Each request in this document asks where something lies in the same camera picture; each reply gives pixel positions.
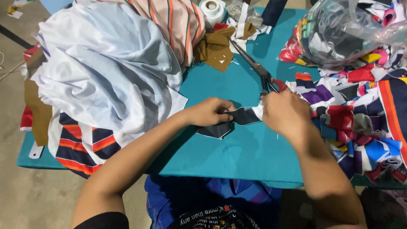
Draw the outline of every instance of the gray floor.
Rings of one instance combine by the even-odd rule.
[[[268,0],[260,0],[265,6]],[[20,9],[20,19],[7,15],[8,4],[13,0],[0,1],[0,23],[31,44],[35,44],[32,32],[38,23],[50,14],[40,1],[29,3]],[[290,0],[288,8],[309,9],[305,0]],[[13,69],[23,60],[24,48],[0,35],[0,52],[5,55],[5,70]],[[0,81],[0,229],[64,229],[69,228],[76,198],[85,180],[70,171],[34,170],[15,165],[23,133],[19,132],[24,109],[24,78],[19,70]],[[131,228],[149,228],[151,220],[145,210],[145,176],[124,195],[127,217]]]

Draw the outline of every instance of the brown fabric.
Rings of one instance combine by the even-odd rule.
[[[194,61],[203,61],[224,73],[233,59],[228,37],[231,37],[235,30],[235,27],[229,27],[205,34],[194,47]],[[244,36],[241,39],[246,40],[255,32],[256,28],[251,23],[246,23]]]
[[[38,97],[38,86],[30,78],[46,61],[42,49],[37,49],[27,61],[29,78],[24,81],[24,101],[33,112],[33,135],[37,146],[48,145],[48,126],[52,117],[52,106],[41,102]]]

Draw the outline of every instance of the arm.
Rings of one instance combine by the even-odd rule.
[[[366,228],[355,189],[310,121],[308,103],[284,91],[270,93],[263,105],[263,122],[282,134],[298,156],[307,195],[324,218],[335,222],[326,227]]]
[[[231,120],[227,110],[235,110],[230,101],[209,98],[182,110],[118,151],[98,169],[82,188],[71,228],[101,213],[125,213],[123,193],[130,188],[167,146],[189,125],[210,126]]]

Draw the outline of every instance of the white tape roll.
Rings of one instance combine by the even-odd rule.
[[[210,29],[215,23],[220,23],[225,11],[225,2],[222,0],[204,0],[199,8],[205,15],[205,28]]]

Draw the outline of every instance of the hand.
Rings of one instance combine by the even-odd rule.
[[[224,114],[225,111],[234,111],[233,103],[228,100],[209,97],[197,105],[180,111],[187,125],[211,126],[221,122],[230,121],[232,115]]]
[[[278,94],[269,93],[262,102],[263,123],[288,140],[303,134],[311,123],[309,105],[289,89]]]

